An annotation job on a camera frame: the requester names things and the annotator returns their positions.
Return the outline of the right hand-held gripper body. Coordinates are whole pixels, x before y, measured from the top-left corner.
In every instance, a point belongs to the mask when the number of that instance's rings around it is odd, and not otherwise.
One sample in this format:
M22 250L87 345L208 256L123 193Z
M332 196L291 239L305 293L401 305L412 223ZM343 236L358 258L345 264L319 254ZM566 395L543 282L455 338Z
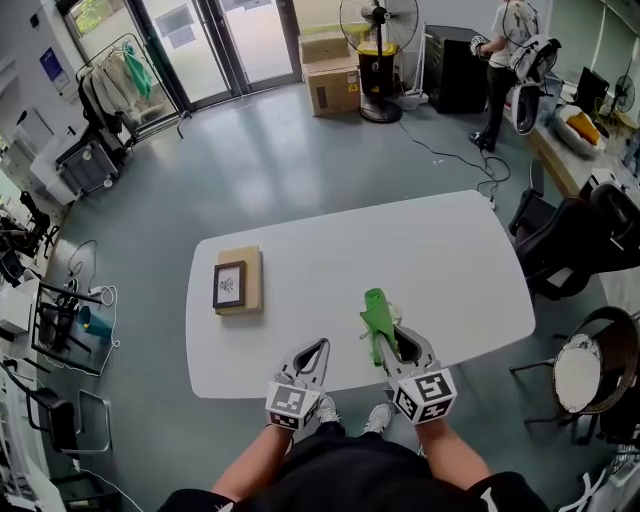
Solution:
M384 393L393 413L400 413L412 425L446 417L458 396L451 372L440 367L431 371L413 370L401 379L391 379L383 364L389 386Z

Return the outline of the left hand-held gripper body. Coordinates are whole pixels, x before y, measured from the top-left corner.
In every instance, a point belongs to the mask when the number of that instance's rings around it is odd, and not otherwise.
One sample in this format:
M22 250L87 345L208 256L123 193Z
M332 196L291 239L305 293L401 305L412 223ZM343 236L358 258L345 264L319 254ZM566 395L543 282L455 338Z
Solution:
M269 383L265 411L267 420L287 430L304 430L318 410L324 394L321 387L309 387L303 381Z

